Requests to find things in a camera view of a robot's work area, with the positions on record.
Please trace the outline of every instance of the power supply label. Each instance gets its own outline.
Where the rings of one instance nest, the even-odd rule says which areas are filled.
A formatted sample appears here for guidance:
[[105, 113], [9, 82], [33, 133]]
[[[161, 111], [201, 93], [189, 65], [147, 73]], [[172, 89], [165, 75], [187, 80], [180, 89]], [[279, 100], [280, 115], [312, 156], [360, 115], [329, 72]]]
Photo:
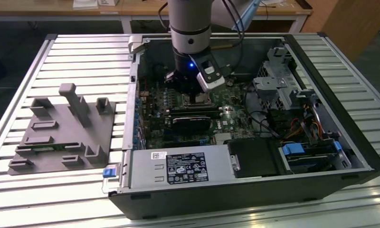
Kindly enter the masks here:
[[165, 163], [169, 184], [208, 181], [204, 153], [167, 155]]

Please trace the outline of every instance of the cable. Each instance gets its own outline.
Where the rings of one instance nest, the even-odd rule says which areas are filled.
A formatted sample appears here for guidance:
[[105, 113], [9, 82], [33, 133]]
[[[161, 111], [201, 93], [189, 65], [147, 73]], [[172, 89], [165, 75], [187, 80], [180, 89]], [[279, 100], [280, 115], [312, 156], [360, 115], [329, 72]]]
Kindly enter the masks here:
[[267, 112], [265, 112], [265, 111], [253, 111], [253, 112], [251, 112], [249, 114], [252, 115], [253, 113], [261, 113], [263, 115], [267, 115]]
[[312, 122], [312, 123], [316, 125], [319, 138], [320, 138], [320, 139], [323, 139], [323, 131], [321, 131], [321, 127], [320, 127], [320, 125], [319, 125], [316, 122]]
[[[239, 40], [239, 44], [241, 44], [241, 42], [243, 42], [243, 40], [245, 38], [245, 27], [244, 27], [244, 24], [243, 24], [243, 21], [241, 21], [240, 13], [239, 13], [239, 11], [237, 11], [237, 9], [235, 7], [235, 4], [233, 4], [232, 0], [228, 0], [228, 2], [229, 2], [229, 5], [231, 5], [235, 13], [236, 13], [236, 16], [239, 17], [239, 20], [240, 20], [241, 38]], [[235, 25], [236, 25], [236, 29], [239, 30], [239, 26], [237, 26], [239, 24], [236, 23], [235, 19], [233, 19], [233, 22], [235, 22]]]
[[247, 87], [247, 91], [245, 91], [245, 95], [244, 95], [244, 99], [243, 99], [243, 104], [245, 106], [245, 113], [249, 116], [249, 118], [252, 119], [252, 121], [256, 122], [260, 125], [260, 127], [264, 127], [276, 138], [281, 139], [283, 137], [268, 126], [265, 126], [259, 120], [256, 120], [251, 116], [251, 113], [249, 113], [248, 108], [247, 108], [247, 94], [248, 94], [248, 88], [249, 88], [251, 85], [252, 85], [252, 83]]
[[235, 26], [236, 26], [236, 32], [237, 32], [239, 38], [240, 38], [239, 41], [237, 41], [235, 44], [232, 44], [232, 47], [236, 47], [237, 45], [240, 46], [240, 56], [239, 56], [239, 59], [237, 59], [236, 63], [233, 64], [233, 68], [232, 68], [232, 71], [235, 71], [236, 68], [237, 68], [237, 67], [240, 66], [240, 64], [241, 64], [241, 58], [243, 58], [243, 40], [244, 40], [244, 37], [245, 37], [245, 27], [244, 27], [244, 24], [243, 24], [243, 21], [241, 21], [240, 13], [239, 13], [239, 11], [237, 11], [237, 9], [236, 9], [236, 7], [235, 7], [235, 4], [233, 4], [232, 0], [227, 0], [227, 1], [229, 2], [231, 7], [232, 7], [232, 9], [233, 9], [233, 11], [235, 11], [235, 13], [236, 13], [236, 16], [237, 16], [239, 20], [240, 20], [240, 27], [239, 27], [239, 24], [237, 24], [237, 22], [236, 22], [236, 20], [235, 20], [233, 14], [232, 14], [232, 12], [231, 12], [231, 9], [229, 9], [229, 7], [228, 7], [228, 4], [227, 4], [225, 0], [221, 0], [221, 1], [223, 1], [223, 3], [224, 3], [225, 9], [227, 9], [227, 11], [228, 11], [228, 14], [229, 14], [229, 16], [231, 16], [232, 22], [233, 22], [233, 24], [235, 24]]
[[[259, 7], [264, 7], [265, 10], [267, 8], [276, 8], [276, 6], [267, 6], [267, 4], [263, 1], [260, 3], [264, 4], [264, 6], [259, 6]], [[268, 11], [265, 11], [265, 20], [268, 20]]]
[[259, 137], [260, 137], [260, 134], [261, 134], [263, 132], [261, 132], [261, 125], [259, 125]]
[[157, 16], [159, 16], [160, 24], [163, 25], [163, 27], [165, 28], [165, 30], [168, 30], [168, 26], [165, 25], [164, 20], [163, 20], [163, 16], [160, 15], [160, 14], [161, 14], [161, 11], [164, 10], [165, 7], [167, 7], [167, 3], [165, 3], [165, 4], [161, 6], [161, 8], [157, 10]]
[[300, 127], [295, 132], [292, 132], [284, 139], [291, 138], [292, 136], [300, 134], [303, 132], [303, 128]]
[[295, 141], [283, 141], [281, 143], [287, 144], [287, 143], [296, 143]]
[[0, 89], [17, 89], [16, 87], [0, 87]]
[[299, 118], [293, 118], [293, 120], [291, 121], [291, 130], [292, 130], [292, 127], [293, 127], [293, 122], [299, 120]]

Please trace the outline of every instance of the aluminum extrusion table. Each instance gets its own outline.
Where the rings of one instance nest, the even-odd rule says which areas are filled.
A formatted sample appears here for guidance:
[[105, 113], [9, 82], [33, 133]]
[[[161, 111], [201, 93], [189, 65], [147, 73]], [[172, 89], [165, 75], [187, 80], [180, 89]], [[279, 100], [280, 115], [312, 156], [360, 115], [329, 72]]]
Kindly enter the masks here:
[[[317, 34], [293, 36], [380, 155], [380, 94], [328, 38]], [[117, 102], [109, 163], [120, 162], [131, 67], [128, 38], [124, 34], [59, 35], [45, 40], [0, 121], [0, 227], [379, 227], [380, 177], [307, 203], [131, 221], [107, 199], [119, 182], [103, 180], [103, 169], [6, 174], [32, 117], [28, 106], [41, 96], [53, 104], [67, 103], [57, 94], [60, 83], [75, 83], [76, 93], [87, 102], [97, 97]]]

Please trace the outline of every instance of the black cable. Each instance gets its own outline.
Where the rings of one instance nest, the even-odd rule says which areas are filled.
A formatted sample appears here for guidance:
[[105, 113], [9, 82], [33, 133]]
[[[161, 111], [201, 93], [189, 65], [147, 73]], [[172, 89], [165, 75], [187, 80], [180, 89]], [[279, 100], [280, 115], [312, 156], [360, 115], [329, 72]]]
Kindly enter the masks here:
[[244, 40], [244, 38], [245, 38], [245, 26], [244, 26], [244, 24], [243, 24], [241, 16], [240, 16], [240, 13], [239, 13], [239, 11], [237, 11], [237, 9], [236, 9], [236, 7], [235, 7], [235, 4], [233, 4], [232, 0], [228, 0], [228, 2], [229, 2], [229, 5], [231, 5], [231, 7], [232, 7], [232, 9], [233, 9], [233, 11], [235, 11], [235, 14], [236, 14], [237, 18], [240, 19], [241, 38], [240, 38], [240, 40], [239, 40], [239, 44], [241, 44], [241, 42], [243, 42], [243, 40]]
[[[267, 10], [267, 8], [268, 8], [267, 4], [263, 1], [260, 3], [265, 5], [264, 8]], [[268, 20], [268, 11], [265, 11], [265, 20]]]
[[261, 125], [259, 125], [259, 135], [257, 135], [259, 137], [260, 137], [261, 133], [263, 133], [261, 132]]
[[233, 4], [232, 0], [228, 0], [228, 2], [229, 2], [229, 4], [231, 4], [231, 7], [232, 7], [235, 13], [236, 13], [236, 16], [237, 16], [239, 19], [240, 19], [240, 28], [241, 28], [240, 57], [239, 57], [239, 60], [237, 60], [236, 64], [233, 65], [233, 68], [232, 68], [232, 70], [235, 71], [235, 70], [239, 68], [240, 64], [241, 64], [241, 58], [243, 58], [243, 40], [244, 40], [244, 38], [245, 38], [245, 27], [244, 27], [244, 24], [243, 24], [243, 21], [241, 21], [240, 13], [239, 13], [239, 11], [236, 10], [236, 7], [235, 7], [235, 4]]
[[253, 114], [253, 113], [260, 113], [260, 114], [263, 114], [263, 115], [267, 115], [267, 112], [265, 112], [265, 111], [253, 111], [253, 112], [251, 112], [249, 114]]
[[161, 14], [161, 11], [164, 10], [165, 7], [167, 7], [167, 3], [165, 3], [165, 4], [161, 6], [161, 8], [157, 10], [157, 16], [159, 16], [160, 24], [163, 25], [163, 27], [165, 28], [165, 30], [168, 30], [168, 26], [165, 25], [164, 20], [163, 20], [163, 16], [160, 15], [160, 14]]
[[244, 95], [244, 99], [243, 99], [243, 104], [244, 104], [244, 107], [245, 107], [245, 113], [247, 113], [247, 115], [249, 116], [249, 118], [252, 119], [252, 121], [255, 122], [255, 123], [257, 123], [259, 125], [260, 125], [260, 127], [264, 127], [268, 131], [269, 131], [269, 133], [272, 134], [272, 136], [275, 136], [276, 138], [279, 138], [279, 139], [283, 139], [283, 137], [268, 127], [268, 126], [265, 126], [263, 123], [261, 123], [261, 121], [259, 121], [259, 120], [256, 120], [253, 117], [252, 117], [252, 113], [249, 113], [249, 111], [248, 111], [248, 108], [247, 108], [247, 94], [248, 94], [248, 88], [249, 88], [249, 86], [252, 85], [252, 83], [248, 85], [248, 87], [247, 87], [247, 91], [245, 91], [245, 95]]
[[236, 47], [237, 45], [240, 46], [240, 56], [239, 56], [239, 59], [237, 59], [236, 63], [233, 64], [233, 68], [232, 68], [232, 71], [235, 71], [236, 68], [237, 68], [237, 67], [240, 66], [240, 64], [241, 64], [241, 58], [243, 58], [243, 40], [244, 40], [244, 37], [245, 37], [245, 27], [244, 27], [244, 24], [243, 24], [243, 21], [241, 21], [240, 13], [239, 13], [239, 11], [237, 11], [237, 9], [236, 9], [236, 7], [235, 7], [235, 4], [233, 4], [232, 0], [228, 0], [228, 2], [229, 2], [229, 4], [231, 4], [231, 7], [232, 7], [232, 9], [233, 9], [233, 11], [235, 11], [235, 13], [236, 13], [236, 16], [237, 16], [239, 20], [240, 20], [240, 27], [239, 27], [239, 24], [237, 24], [237, 22], [236, 22], [236, 20], [235, 20], [235, 17], [233, 17], [233, 14], [232, 14], [232, 12], [231, 12], [231, 9], [229, 9], [229, 7], [228, 7], [228, 4], [227, 4], [225, 0], [223, 0], [225, 9], [227, 9], [228, 14], [229, 14], [229, 16], [231, 16], [232, 22], [233, 22], [233, 24], [235, 24], [235, 26], [236, 26], [236, 32], [237, 32], [239, 37], [240, 37], [239, 41], [232, 45], [232, 47]]
[[233, 17], [233, 14], [232, 14], [232, 12], [231, 12], [231, 9], [229, 9], [229, 6], [228, 6], [228, 4], [227, 4], [227, 2], [225, 2], [225, 0], [221, 0], [223, 1], [223, 3], [224, 3], [224, 6], [225, 6], [225, 9], [227, 9], [227, 12], [228, 12], [228, 14], [229, 14], [229, 16], [231, 16], [231, 19], [232, 19], [232, 22], [233, 22], [233, 24], [235, 24], [235, 26], [236, 26], [236, 32], [237, 32], [237, 34], [239, 34], [239, 38], [240, 38], [240, 40], [239, 40], [239, 42], [236, 43], [236, 44], [233, 44], [232, 46], [235, 47], [235, 46], [237, 46], [240, 43], [241, 43], [241, 32], [240, 32], [240, 27], [239, 27], [239, 24], [236, 23], [236, 20], [235, 20], [235, 17]]

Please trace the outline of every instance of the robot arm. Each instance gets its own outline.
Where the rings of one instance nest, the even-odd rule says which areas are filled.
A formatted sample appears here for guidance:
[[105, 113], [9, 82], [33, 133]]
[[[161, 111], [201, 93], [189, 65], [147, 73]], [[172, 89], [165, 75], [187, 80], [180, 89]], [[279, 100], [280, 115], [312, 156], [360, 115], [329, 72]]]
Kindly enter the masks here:
[[[168, 0], [176, 70], [167, 76], [167, 83], [191, 97], [225, 83], [225, 70], [217, 65], [209, 48], [211, 24], [236, 28], [224, 1], [228, 2]], [[241, 18], [235, 16], [239, 24], [249, 25], [259, 1], [235, 0], [236, 11], [243, 15]]]

